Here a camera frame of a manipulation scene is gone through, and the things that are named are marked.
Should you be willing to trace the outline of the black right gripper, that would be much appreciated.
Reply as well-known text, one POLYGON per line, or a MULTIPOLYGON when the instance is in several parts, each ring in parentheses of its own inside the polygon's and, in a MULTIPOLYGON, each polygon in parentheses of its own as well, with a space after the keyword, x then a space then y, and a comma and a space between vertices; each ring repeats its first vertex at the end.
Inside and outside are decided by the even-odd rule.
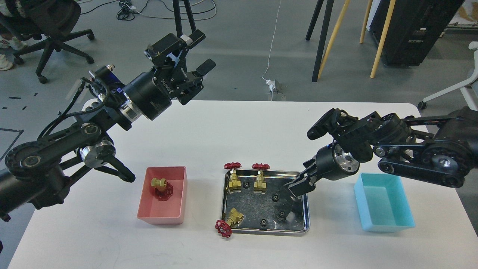
POLYGON ((303 165, 305 169, 284 185, 294 197, 313 191, 316 182, 321 178, 342 179, 356 174, 360 168, 360 162, 355 160, 351 153, 345 152, 339 144, 329 144, 320 148, 316 155, 303 165))

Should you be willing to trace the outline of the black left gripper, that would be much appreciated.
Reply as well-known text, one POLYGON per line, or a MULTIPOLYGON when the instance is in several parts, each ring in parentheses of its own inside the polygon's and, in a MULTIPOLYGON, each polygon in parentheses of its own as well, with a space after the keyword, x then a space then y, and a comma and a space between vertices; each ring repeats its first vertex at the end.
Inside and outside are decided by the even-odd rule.
POLYGON ((123 92, 128 99, 148 119, 154 120, 171 106, 171 99, 177 98, 181 105, 186 105, 203 90, 204 76, 216 67, 216 63, 208 59, 196 70, 186 72, 186 83, 179 85, 179 92, 174 93, 171 85, 173 64, 162 68, 153 67, 149 72, 142 72, 138 77, 124 86, 123 92))

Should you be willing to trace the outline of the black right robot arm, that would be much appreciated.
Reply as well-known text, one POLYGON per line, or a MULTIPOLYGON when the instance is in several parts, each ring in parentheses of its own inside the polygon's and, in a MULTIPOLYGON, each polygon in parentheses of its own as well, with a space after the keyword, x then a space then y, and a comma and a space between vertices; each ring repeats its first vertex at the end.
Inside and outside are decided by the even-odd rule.
POLYGON ((300 197, 322 178, 355 175, 374 155, 384 173, 459 188, 477 167, 477 120, 477 111, 467 106, 444 116, 404 119, 377 112, 359 119, 343 109, 330 109, 307 137, 315 140, 329 134, 333 142, 304 162, 304 171, 285 188, 300 197))

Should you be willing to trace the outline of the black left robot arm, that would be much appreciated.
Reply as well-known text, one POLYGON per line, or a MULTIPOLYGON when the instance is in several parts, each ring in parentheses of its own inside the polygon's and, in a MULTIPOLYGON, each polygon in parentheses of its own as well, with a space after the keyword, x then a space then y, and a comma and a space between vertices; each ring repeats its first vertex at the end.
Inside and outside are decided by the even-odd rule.
POLYGON ((58 121, 74 117, 67 129, 41 135, 23 143, 5 156, 1 171, 1 219, 30 202, 36 209, 64 202, 70 188, 91 170, 98 170, 134 182, 136 177, 115 157, 116 150, 107 131, 115 125, 124 130, 140 116, 154 120, 178 99, 186 105, 203 89, 203 77, 215 67, 208 59, 196 70, 184 72, 183 60, 167 58, 128 84, 113 74, 113 65, 90 72, 82 79, 98 94, 105 94, 85 111, 62 114, 58 121))

